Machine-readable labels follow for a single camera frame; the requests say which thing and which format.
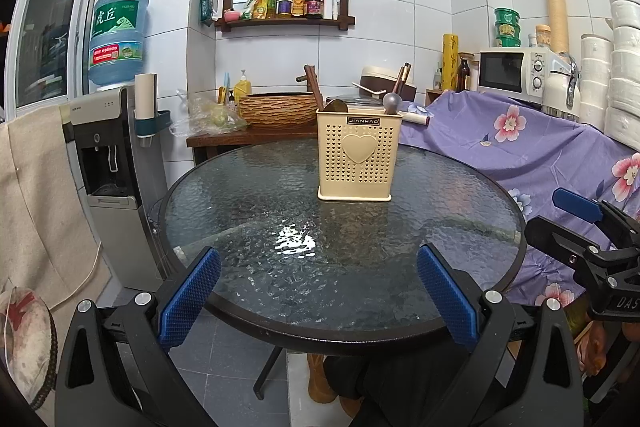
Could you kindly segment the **beige plastic utensil holder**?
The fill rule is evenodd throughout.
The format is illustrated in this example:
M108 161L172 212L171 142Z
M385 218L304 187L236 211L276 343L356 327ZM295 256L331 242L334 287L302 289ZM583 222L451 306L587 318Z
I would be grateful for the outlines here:
M317 113L318 197L339 202L392 199L401 116L379 107Z

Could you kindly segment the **thin reddish wooden chopstick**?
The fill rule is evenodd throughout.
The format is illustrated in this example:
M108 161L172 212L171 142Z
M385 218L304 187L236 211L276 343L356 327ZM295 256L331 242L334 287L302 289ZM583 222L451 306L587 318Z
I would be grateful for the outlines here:
M401 66L398 72L396 82L393 87L393 93L401 95L402 89L404 89L404 86L408 80L411 67L412 65L410 63L405 63L404 65Z

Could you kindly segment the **brown wooden chopstick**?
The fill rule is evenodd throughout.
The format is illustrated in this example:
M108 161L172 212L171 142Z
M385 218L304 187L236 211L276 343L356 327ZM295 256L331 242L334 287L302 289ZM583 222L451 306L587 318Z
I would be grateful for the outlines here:
M316 101L317 109L321 110L324 106L324 103L318 83L318 78L316 72L314 71L314 65L306 64L304 66L304 71L308 86L310 87L311 92L314 95L314 101Z

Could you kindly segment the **large steel spoon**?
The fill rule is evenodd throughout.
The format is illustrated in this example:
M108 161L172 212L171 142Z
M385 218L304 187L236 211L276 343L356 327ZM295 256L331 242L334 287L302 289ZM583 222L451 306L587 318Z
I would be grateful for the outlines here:
M323 112L347 113L348 106L343 100L334 98L333 100L326 103L326 105L323 107Z

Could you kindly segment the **purple floral cloth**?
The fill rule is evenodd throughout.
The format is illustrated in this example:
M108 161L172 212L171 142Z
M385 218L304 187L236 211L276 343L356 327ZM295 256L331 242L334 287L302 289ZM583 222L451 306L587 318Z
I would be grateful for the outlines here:
M487 288L515 263L518 234L538 216L611 248L596 227L554 207L559 187L639 216L638 153L593 127L476 92L409 109L430 121L400 132L390 226L398 253L432 242Z

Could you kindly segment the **round glass table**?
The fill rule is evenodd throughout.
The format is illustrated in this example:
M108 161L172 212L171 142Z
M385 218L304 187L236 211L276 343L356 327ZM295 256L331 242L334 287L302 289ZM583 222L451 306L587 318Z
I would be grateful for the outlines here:
M512 196L461 161L401 146L387 202L318 196L314 140L238 148L202 162L160 204L174 268L215 249L206 309L290 351L410 355L449 337L416 271L431 243L484 289L504 291L523 262Z

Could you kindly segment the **beige hanging towel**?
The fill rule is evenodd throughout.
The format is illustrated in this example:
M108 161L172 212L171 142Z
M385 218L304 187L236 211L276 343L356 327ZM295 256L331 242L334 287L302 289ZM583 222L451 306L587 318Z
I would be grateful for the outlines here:
M81 207L60 109L1 126L1 283L35 291L64 336L111 278Z

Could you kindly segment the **grey water dispenser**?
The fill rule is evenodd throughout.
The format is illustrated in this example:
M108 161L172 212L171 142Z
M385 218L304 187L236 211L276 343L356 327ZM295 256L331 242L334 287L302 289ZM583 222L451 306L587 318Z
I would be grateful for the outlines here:
M122 286L156 291L163 282L149 214L167 192L160 140L134 129L134 88L75 98L70 125L91 222Z

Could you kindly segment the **tall beige cardboard tube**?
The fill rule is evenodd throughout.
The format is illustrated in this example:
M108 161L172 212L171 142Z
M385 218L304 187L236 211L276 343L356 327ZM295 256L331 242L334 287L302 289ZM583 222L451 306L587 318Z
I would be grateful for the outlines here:
M566 0L547 0L547 11L551 28L551 49L557 54L570 52Z

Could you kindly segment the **white pan with lid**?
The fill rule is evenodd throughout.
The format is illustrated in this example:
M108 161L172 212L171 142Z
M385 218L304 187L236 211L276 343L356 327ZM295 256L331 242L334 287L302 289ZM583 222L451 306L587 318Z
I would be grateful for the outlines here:
M386 114L385 90L371 90L356 82L353 82L352 85L362 91L362 94L346 96L345 103L349 110L355 109L360 113ZM405 107L404 104L398 102L393 114L400 116L403 121L409 124L420 124L424 127L427 127L433 119L433 114L429 110L413 103Z

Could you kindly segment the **paper cup tube holder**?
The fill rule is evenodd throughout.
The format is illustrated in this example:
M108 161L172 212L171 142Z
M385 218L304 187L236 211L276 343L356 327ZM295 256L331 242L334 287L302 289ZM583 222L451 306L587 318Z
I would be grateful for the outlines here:
M157 108L157 75L152 72L134 77L134 131L143 148L154 136L170 126L169 110Z

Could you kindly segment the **clear plastic bag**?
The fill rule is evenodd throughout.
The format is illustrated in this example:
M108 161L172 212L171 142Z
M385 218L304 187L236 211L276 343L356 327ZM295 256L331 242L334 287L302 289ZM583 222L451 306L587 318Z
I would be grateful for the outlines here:
M230 134L248 127L234 102L218 103L206 93L179 91L177 96L183 115L172 117L169 126L169 132L176 138Z

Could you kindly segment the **brown white rice cooker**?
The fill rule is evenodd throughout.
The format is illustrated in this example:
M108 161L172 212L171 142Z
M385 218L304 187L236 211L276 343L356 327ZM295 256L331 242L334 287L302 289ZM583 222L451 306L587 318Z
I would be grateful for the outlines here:
M381 98L382 95L376 96L375 93L392 91L397 76L398 72L393 72L390 69L378 66L364 66L360 80L357 82L359 94L370 96L370 98ZM404 101L413 102L416 99L416 87L407 80L400 96Z

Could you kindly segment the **brass faucet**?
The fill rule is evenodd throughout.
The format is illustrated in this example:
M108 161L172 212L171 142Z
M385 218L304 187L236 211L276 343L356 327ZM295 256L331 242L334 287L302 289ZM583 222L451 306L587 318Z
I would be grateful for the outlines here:
M310 71L310 65L305 65L303 75L296 77L296 82L307 82L309 79L308 77L309 71Z

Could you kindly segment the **blue water jug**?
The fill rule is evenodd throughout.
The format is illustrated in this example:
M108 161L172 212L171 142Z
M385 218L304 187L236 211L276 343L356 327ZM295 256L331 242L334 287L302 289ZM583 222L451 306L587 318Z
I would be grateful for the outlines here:
M149 0L98 0L89 41L88 78L98 88L142 73Z

